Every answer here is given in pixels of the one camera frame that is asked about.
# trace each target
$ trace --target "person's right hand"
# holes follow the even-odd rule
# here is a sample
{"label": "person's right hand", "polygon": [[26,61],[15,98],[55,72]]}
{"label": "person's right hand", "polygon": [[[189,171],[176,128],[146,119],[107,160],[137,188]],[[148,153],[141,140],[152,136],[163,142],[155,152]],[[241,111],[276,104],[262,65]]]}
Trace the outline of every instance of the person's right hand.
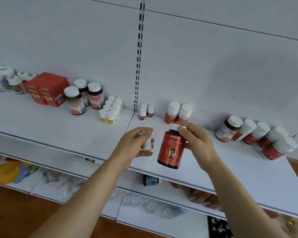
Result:
{"label": "person's right hand", "polygon": [[176,124],[182,125],[187,129],[179,126],[178,132],[189,143],[185,144],[185,148],[192,151],[196,161],[201,169],[208,172],[208,170],[215,165],[219,160],[212,139],[207,132],[198,126],[188,122],[176,122]]}

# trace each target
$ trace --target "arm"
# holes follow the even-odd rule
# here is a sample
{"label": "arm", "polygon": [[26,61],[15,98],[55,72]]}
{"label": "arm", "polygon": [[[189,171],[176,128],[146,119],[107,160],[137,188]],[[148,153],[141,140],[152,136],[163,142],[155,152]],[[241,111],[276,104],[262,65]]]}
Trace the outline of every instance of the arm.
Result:
{"label": "arm", "polygon": [[253,200],[217,155],[211,137],[194,124],[177,122],[199,166],[207,172],[235,238],[289,238]]}
{"label": "arm", "polygon": [[140,151],[151,133],[152,128],[145,127],[125,133],[108,160],[30,237],[90,237],[121,173],[129,168],[134,157],[152,155],[150,151]]}

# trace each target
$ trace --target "brown floor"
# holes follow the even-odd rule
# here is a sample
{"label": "brown floor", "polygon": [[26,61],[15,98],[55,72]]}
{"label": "brown floor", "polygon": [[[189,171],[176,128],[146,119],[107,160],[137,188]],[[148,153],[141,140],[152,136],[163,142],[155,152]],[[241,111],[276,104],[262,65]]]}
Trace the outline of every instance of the brown floor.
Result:
{"label": "brown floor", "polygon": [[[290,164],[298,176],[298,164],[292,162]],[[28,237],[60,206],[58,203],[0,186],[0,238]],[[163,236],[101,217],[91,237],[162,238]]]}

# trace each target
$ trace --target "hand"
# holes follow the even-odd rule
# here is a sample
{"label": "hand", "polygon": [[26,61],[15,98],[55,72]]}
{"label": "hand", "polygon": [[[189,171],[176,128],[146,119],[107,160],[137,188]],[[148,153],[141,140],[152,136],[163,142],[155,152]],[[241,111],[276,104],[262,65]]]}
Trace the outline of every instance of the hand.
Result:
{"label": "hand", "polygon": [[211,137],[203,129],[192,123],[176,122],[176,124],[187,128],[178,127],[180,135],[189,142],[184,147],[192,151],[201,169],[208,172],[212,165],[214,165],[214,162],[219,159]]}
{"label": "hand", "polygon": [[142,144],[150,138],[152,131],[152,128],[138,127],[125,133],[112,152],[110,159],[114,159],[123,170],[127,170],[135,157],[151,156],[151,151],[141,151],[140,149]]}

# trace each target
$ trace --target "forearm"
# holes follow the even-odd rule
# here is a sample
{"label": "forearm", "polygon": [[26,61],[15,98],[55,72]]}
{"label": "forearm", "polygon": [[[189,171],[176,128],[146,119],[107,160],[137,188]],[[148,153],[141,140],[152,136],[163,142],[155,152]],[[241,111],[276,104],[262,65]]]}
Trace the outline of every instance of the forearm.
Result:
{"label": "forearm", "polygon": [[90,237],[121,173],[121,167],[109,158],[31,237]]}
{"label": "forearm", "polygon": [[218,158],[207,171],[235,238],[289,238]]}

